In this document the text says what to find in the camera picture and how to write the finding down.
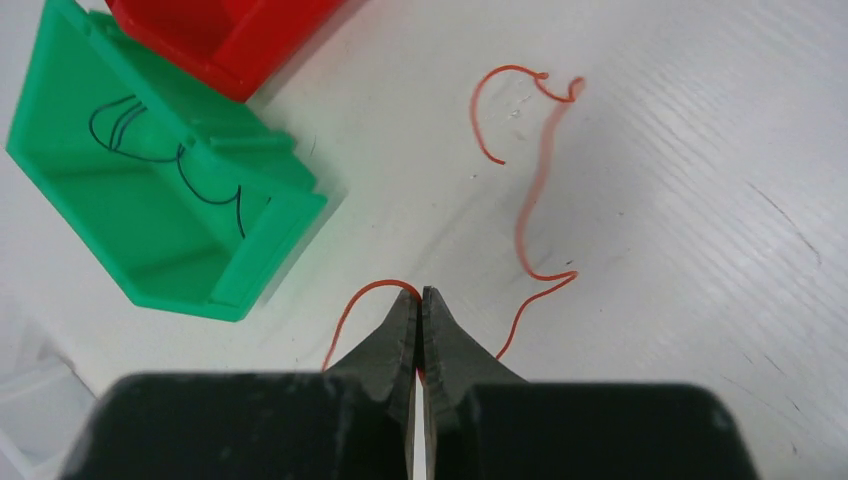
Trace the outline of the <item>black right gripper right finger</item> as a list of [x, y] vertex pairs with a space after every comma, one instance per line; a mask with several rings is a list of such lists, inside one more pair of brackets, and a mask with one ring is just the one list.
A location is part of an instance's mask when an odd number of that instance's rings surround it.
[[531, 382], [421, 304], [432, 479], [754, 479], [726, 406], [684, 383]]

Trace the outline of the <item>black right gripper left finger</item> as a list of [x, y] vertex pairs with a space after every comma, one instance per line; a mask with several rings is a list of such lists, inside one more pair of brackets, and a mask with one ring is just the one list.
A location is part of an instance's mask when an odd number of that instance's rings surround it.
[[321, 372], [144, 372], [97, 402], [63, 479], [408, 479], [420, 296]]

